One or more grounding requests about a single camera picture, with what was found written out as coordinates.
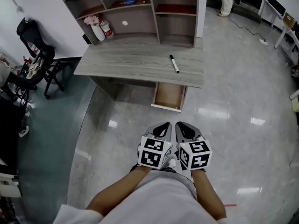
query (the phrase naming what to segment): black cable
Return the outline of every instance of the black cable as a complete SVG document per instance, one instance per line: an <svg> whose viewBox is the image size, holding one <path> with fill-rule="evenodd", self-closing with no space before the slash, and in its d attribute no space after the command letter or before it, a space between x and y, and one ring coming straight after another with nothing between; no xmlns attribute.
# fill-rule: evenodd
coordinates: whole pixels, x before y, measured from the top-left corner
<svg viewBox="0 0 299 224"><path fill-rule="evenodd" d="M247 31L249 31L249 29L247 28L247 27L239 27L239 25L236 23L236 22L234 22L233 20L231 20L234 24L236 24L237 26L238 26L238 28L246 28L247 29ZM260 36L261 36L261 38L264 40L264 41L266 41L265 40L265 38L263 38L263 36L259 33L259 32L257 32L257 33L252 33L251 31L249 31L252 35L257 35L257 34L259 34Z"/></svg>

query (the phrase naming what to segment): white pants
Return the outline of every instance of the white pants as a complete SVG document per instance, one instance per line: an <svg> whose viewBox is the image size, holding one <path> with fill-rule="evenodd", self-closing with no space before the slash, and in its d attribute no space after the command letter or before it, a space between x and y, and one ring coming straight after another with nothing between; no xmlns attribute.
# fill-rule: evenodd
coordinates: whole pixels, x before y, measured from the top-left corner
<svg viewBox="0 0 299 224"><path fill-rule="evenodd" d="M222 0L221 14L228 16L232 10L233 0Z"/></svg>

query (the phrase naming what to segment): wooden drawer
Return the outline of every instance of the wooden drawer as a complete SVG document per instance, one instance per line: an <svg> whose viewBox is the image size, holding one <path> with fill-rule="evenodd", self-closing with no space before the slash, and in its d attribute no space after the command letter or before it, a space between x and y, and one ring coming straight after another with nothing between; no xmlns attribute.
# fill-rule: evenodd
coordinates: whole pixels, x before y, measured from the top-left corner
<svg viewBox="0 0 299 224"><path fill-rule="evenodd" d="M151 106L182 112L187 87L179 84L157 83Z"/></svg>

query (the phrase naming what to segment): gray tile floor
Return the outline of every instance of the gray tile floor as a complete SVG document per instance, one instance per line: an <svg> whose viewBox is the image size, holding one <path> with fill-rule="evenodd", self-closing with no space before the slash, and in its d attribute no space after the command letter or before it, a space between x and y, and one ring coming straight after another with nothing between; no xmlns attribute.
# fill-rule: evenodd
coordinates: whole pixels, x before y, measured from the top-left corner
<svg viewBox="0 0 299 224"><path fill-rule="evenodd" d="M296 90L290 61L273 48L279 32L269 34L268 25L235 14L231 18L259 31L269 46L208 8L205 84L188 88L181 114L151 107L152 88L125 86L116 101L96 90L75 150L68 204L84 208L128 173L147 127L185 121L210 140L214 153L207 175L225 204L237 204L227 208L231 223L287 223L299 207L299 169L289 167L299 152L288 98ZM190 177L179 165L176 170Z"/></svg>
<svg viewBox="0 0 299 224"><path fill-rule="evenodd" d="M61 204L66 203L69 173L79 131L95 85L87 77L72 75L69 67L58 75L65 91L50 86L44 98L45 81L30 94L28 136L19 139L18 176L26 219L52 223Z"/></svg>

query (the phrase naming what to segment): office chair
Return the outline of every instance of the office chair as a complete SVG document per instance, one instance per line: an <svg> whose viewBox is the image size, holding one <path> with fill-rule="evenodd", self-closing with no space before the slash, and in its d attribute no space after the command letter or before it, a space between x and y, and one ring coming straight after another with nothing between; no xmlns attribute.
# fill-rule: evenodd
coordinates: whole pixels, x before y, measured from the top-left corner
<svg viewBox="0 0 299 224"><path fill-rule="evenodd" d="M32 80L29 80L29 82L32 82L33 85L32 89L30 90L35 90L36 87L34 87L34 85L41 82L41 80L44 78L47 82L47 86L44 92L46 99L50 98L47 93L52 80L56 82L61 91L64 91L64 87L57 80L56 74L58 74L67 66L73 68L72 64L61 63L57 61L56 64L52 65L55 56L54 48L47 45L43 41L36 21L26 21L25 18L23 18L23 20L18 25L17 34L20 36L20 40L24 43L31 56L34 58L34 63L38 60L38 58L44 59L42 68L38 71L37 75L32 78ZM30 49L30 47L28 46L28 42L33 43L40 50L40 53L38 55Z"/></svg>

